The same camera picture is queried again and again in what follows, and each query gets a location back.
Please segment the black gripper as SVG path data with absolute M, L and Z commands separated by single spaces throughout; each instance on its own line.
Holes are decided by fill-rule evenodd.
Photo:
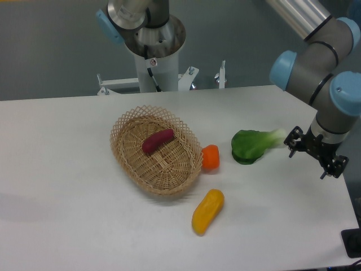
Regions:
M 325 176 L 339 178 L 348 164 L 348 157 L 336 155 L 336 150 L 339 147 L 338 143 L 323 142 L 321 134 L 316 137 L 312 132 L 307 132 L 304 135 L 303 130 L 299 126 L 295 126 L 287 135 L 284 144 L 290 150 L 289 158 L 292 158 L 296 152 L 306 152 L 318 160 L 324 170 L 320 179 L 323 179 Z

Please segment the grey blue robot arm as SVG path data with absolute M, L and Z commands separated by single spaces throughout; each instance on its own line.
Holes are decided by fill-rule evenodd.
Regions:
M 308 131 L 295 127 L 284 143 L 291 153 L 305 152 L 324 175 L 339 177 L 348 158 L 337 149 L 360 117 L 360 74 L 332 72 L 360 41 L 358 24 L 334 18 L 319 1 L 269 1 L 269 5 L 307 43 L 298 54 L 283 52 L 270 81 L 317 113 Z M 134 55 L 142 92 L 189 91 L 198 70 L 178 74 L 178 53 L 185 42 L 183 24 L 169 13 L 168 1 L 109 1 L 96 12 L 103 33 Z

